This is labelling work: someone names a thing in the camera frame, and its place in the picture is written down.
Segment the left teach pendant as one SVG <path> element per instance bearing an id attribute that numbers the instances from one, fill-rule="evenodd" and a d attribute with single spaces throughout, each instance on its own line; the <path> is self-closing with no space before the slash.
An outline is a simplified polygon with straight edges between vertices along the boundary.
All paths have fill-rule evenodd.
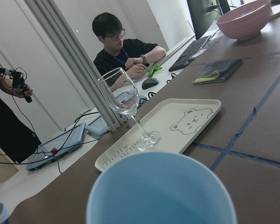
<path id="1" fill-rule="evenodd" d="M 39 145 L 26 170 L 38 170 L 81 147 L 86 135 L 85 126 L 86 123 L 82 122 Z"/>

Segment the teach pendant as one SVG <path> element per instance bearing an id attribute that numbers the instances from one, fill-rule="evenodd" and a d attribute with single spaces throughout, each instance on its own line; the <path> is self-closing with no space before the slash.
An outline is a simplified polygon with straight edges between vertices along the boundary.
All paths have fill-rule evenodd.
<path id="1" fill-rule="evenodd" d="M 132 91 L 124 91 L 123 93 L 119 94 L 116 99 L 123 103 L 123 101 L 128 101 L 132 98 L 133 92 Z M 105 120 L 99 116 L 98 118 L 94 119 L 91 123 L 85 125 L 85 130 L 93 133 L 97 136 L 101 136 L 109 131 L 107 123 Z"/>
<path id="2" fill-rule="evenodd" d="M 26 170 L 38 170 L 81 147 L 86 135 L 85 126 L 86 123 L 82 122 L 39 145 Z"/>

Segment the aluminium frame post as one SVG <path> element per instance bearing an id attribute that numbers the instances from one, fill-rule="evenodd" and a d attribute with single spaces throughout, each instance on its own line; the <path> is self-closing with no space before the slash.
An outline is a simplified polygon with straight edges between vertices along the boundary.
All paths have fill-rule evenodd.
<path id="1" fill-rule="evenodd" d="M 27 0 L 25 3 L 108 124 L 109 129 L 111 131 L 119 129 L 127 122 L 127 117 L 113 112 L 106 103 L 98 85 L 101 75 L 57 4 L 53 0 Z"/>

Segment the clear wine glass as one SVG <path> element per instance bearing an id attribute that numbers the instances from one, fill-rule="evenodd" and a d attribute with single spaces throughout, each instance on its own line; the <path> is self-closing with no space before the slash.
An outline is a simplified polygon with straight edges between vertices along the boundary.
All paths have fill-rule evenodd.
<path id="1" fill-rule="evenodd" d="M 151 149 L 161 140 L 158 131 L 147 132 L 140 123 L 137 114 L 140 105 L 138 89 L 121 67 L 104 74 L 98 79 L 98 84 L 109 107 L 118 114 L 128 115 L 138 125 L 141 132 L 141 137 L 135 143 L 138 150 Z"/>

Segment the light blue plastic cup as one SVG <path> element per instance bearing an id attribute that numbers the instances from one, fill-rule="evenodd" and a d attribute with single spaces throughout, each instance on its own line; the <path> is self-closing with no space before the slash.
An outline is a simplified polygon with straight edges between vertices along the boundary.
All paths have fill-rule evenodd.
<path id="1" fill-rule="evenodd" d="M 95 181 L 88 224 L 235 224 L 219 178 L 181 154 L 144 152 L 115 162 Z"/>

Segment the cream bear serving tray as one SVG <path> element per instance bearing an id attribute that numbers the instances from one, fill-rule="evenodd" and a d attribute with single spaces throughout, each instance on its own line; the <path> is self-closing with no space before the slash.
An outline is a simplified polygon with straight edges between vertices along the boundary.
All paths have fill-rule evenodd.
<path id="1" fill-rule="evenodd" d="M 176 99 L 161 101 L 141 119 L 147 131 L 158 131 L 160 142 L 154 151 L 183 153 L 221 110 L 217 99 Z M 101 172 L 125 156 L 137 154 L 136 140 L 141 136 L 137 125 L 102 153 L 95 162 Z"/>

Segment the black computer mouse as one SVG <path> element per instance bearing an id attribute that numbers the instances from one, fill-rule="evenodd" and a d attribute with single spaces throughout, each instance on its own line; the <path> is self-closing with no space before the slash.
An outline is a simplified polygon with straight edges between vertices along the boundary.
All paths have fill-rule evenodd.
<path id="1" fill-rule="evenodd" d="M 143 90 L 156 86 L 159 83 L 159 79 L 157 78 L 148 78 L 143 81 L 141 87 Z"/>

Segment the black keyboard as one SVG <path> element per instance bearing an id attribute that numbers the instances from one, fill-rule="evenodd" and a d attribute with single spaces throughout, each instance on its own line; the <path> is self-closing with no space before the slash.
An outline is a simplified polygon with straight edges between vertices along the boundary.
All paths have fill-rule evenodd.
<path id="1" fill-rule="evenodd" d="M 211 36 L 201 37 L 198 40 L 194 40 L 178 57 L 173 65 L 168 69 L 169 72 L 186 68 L 190 63 L 194 61 L 194 55 L 198 53 L 202 47 L 210 41 Z"/>

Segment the pink bowl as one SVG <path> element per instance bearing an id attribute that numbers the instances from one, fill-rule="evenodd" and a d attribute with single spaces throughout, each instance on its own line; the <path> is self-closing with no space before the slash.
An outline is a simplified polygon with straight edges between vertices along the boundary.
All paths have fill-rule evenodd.
<path id="1" fill-rule="evenodd" d="M 246 40 L 260 33 L 268 23 L 270 14 L 271 1 L 256 0 L 225 13 L 216 24 L 228 38 Z"/>

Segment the black monitor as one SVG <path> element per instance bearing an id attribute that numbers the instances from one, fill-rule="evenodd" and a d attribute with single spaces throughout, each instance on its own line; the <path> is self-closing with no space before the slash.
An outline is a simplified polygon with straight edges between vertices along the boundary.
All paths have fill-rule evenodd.
<path id="1" fill-rule="evenodd" d="M 196 40 L 215 20 L 231 10 L 227 0 L 187 0 L 187 4 Z"/>

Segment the standing person in black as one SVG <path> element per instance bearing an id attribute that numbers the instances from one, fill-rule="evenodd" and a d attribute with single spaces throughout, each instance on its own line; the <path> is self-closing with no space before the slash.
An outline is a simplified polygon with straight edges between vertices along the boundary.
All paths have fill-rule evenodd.
<path id="1" fill-rule="evenodd" d="M 0 89 L 13 97 L 24 98 L 33 95 L 27 85 L 25 89 L 14 89 L 12 80 L 0 77 Z M 13 110 L 0 97 L 0 148 L 15 163 L 22 163 L 41 144 L 35 131 L 23 124 Z"/>

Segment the seated person in black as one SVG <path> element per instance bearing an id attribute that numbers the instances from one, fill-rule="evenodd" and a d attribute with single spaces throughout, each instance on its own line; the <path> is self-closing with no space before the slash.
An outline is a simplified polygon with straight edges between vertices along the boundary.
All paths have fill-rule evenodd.
<path id="1" fill-rule="evenodd" d="M 166 56 L 165 49 L 157 44 L 124 39 L 125 29 L 111 13 L 97 15 L 92 30 L 104 46 L 93 62 L 101 75 L 121 67 L 130 78 L 139 78 L 144 76 L 147 66 Z"/>

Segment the wooden stand round base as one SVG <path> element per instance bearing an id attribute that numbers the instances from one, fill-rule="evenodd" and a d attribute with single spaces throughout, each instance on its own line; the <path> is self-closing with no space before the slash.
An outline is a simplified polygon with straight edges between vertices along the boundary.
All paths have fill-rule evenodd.
<path id="1" fill-rule="evenodd" d="M 271 7 L 270 20 L 280 16 L 280 4 Z"/>

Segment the cardboard post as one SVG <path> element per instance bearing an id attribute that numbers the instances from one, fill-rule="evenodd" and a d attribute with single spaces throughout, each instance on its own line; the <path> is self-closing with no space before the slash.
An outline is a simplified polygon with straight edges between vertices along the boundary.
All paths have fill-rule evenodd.
<path id="1" fill-rule="evenodd" d="M 13 161 L 0 148 L 0 182 L 3 183 L 18 172 Z"/>

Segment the right teach pendant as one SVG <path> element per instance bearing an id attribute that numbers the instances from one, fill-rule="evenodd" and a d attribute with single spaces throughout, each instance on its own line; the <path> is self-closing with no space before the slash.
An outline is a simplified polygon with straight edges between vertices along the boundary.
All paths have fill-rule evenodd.
<path id="1" fill-rule="evenodd" d="M 124 91 L 123 93 L 119 94 L 116 99 L 123 103 L 123 101 L 128 101 L 132 98 L 133 92 L 132 91 Z M 99 116 L 98 118 L 94 119 L 91 123 L 85 125 L 85 130 L 93 133 L 97 136 L 101 136 L 109 131 L 107 123 L 105 120 Z"/>

